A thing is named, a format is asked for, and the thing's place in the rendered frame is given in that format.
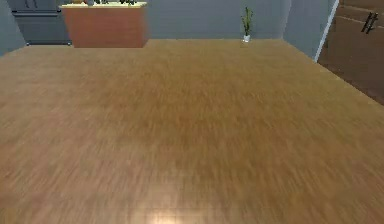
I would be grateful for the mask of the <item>grey fridge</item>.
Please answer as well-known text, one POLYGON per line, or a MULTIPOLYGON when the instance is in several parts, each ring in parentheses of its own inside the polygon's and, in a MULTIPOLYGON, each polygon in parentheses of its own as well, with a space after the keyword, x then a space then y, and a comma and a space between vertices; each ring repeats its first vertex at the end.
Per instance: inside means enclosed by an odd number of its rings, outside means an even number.
POLYGON ((70 45, 60 6, 71 0, 7 0, 27 45, 70 45))

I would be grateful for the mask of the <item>green plant in white pot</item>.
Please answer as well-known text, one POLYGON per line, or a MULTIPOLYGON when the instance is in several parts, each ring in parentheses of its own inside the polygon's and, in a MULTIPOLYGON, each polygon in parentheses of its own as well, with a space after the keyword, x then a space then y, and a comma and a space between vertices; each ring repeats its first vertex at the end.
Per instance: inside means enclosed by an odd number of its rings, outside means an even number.
POLYGON ((251 23, 252 23, 252 16, 253 11, 249 8, 245 8, 245 14, 241 17, 243 29, 244 29, 244 35, 243 35, 243 41, 245 43, 248 43, 251 39, 251 23))

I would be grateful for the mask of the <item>orange kitchen counter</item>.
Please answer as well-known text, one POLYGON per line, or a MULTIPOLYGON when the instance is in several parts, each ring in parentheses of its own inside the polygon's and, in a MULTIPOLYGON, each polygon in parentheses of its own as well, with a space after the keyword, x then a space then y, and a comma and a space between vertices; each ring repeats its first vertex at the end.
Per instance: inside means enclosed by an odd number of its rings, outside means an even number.
POLYGON ((143 48, 148 41, 147 5, 71 3, 60 9, 75 48, 143 48))

